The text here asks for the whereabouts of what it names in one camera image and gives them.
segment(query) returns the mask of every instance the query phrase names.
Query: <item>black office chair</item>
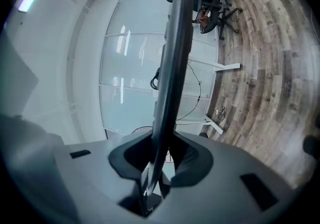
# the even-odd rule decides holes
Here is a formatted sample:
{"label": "black office chair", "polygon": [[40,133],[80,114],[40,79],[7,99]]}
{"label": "black office chair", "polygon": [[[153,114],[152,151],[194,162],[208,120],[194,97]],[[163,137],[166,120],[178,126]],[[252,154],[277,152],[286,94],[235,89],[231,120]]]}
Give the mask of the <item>black office chair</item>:
{"label": "black office chair", "polygon": [[227,14],[229,11],[228,8],[221,9],[221,2],[218,0],[193,0],[193,9],[196,12],[200,12],[203,8],[208,8],[210,10],[209,23],[206,27],[202,24],[200,25],[200,33],[205,34],[212,31],[217,25],[220,26],[219,30],[219,39],[224,40],[225,38],[222,36],[225,25],[228,26],[233,32],[239,33],[238,29],[234,29],[231,24],[228,23],[228,19],[236,12],[242,12],[242,8],[235,8],[233,11]]}

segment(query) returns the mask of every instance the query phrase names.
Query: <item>wooden floor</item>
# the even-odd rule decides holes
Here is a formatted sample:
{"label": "wooden floor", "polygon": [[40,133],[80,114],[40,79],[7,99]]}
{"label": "wooden floor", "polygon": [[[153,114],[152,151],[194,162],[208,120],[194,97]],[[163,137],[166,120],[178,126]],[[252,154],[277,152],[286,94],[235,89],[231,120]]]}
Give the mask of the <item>wooden floor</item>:
{"label": "wooden floor", "polygon": [[226,28],[219,63],[241,69],[218,72],[209,116],[225,106],[220,135],[209,138],[243,148],[293,187],[310,177],[314,160],[303,152],[320,111],[320,46],[304,0],[230,0],[240,34]]}

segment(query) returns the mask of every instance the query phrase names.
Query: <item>chair base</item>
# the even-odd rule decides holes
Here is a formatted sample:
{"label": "chair base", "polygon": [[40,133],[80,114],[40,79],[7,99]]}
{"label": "chair base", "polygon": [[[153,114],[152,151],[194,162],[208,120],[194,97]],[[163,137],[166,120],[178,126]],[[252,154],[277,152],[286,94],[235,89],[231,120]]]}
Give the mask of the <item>chair base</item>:
{"label": "chair base", "polygon": [[234,33],[239,33],[239,29],[234,29],[234,27],[228,23],[228,19],[233,16],[233,14],[237,11],[239,11],[240,13],[243,12],[243,9],[240,8],[240,7],[237,7],[235,8],[234,10],[232,10],[230,13],[226,14],[226,12],[228,11],[228,8],[224,8],[222,12],[222,17],[219,17],[219,22],[218,22],[218,26],[220,27],[220,30],[219,30],[219,39],[220,40],[224,40],[225,38],[222,36],[223,32],[224,32],[224,28],[225,28],[225,25],[228,26]]}

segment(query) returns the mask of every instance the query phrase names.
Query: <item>white wall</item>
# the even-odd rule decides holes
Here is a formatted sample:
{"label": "white wall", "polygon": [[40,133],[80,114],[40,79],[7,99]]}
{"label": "white wall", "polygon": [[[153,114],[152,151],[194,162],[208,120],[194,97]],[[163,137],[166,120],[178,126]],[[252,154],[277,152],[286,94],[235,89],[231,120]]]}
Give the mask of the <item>white wall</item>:
{"label": "white wall", "polygon": [[96,0],[86,15],[75,49],[73,93],[87,142],[106,139],[99,102],[102,47],[118,0]]}
{"label": "white wall", "polygon": [[[21,102],[17,94],[28,93],[21,108],[14,108],[16,103],[12,102],[11,107],[1,111],[23,115],[47,132],[60,135],[65,144],[80,142],[66,94],[66,63],[72,33],[83,8],[77,0],[35,0],[27,13],[13,10],[6,22],[8,43],[36,79],[23,91],[9,93],[16,97],[16,103]],[[16,60],[8,65],[16,67]],[[31,75],[26,77],[30,71],[16,70],[14,77],[5,75],[11,85],[26,85],[31,80]]]}

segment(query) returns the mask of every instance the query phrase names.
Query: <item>frosted glass partition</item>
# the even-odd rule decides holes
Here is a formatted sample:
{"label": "frosted glass partition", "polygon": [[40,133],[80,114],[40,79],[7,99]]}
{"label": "frosted glass partition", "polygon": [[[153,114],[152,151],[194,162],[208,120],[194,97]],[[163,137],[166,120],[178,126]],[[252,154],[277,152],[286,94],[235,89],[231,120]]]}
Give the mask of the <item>frosted glass partition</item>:
{"label": "frosted glass partition", "polygon": [[[166,0],[120,0],[105,36],[100,65],[100,105],[106,128],[131,133],[151,126],[158,94],[150,80],[160,66],[170,3]],[[201,81],[201,99],[184,120],[203,121],[214,83],[216,30],[200,34],[194,25],[189,64]],[[188,66],[177,118],[195,107],[200,88]]]}

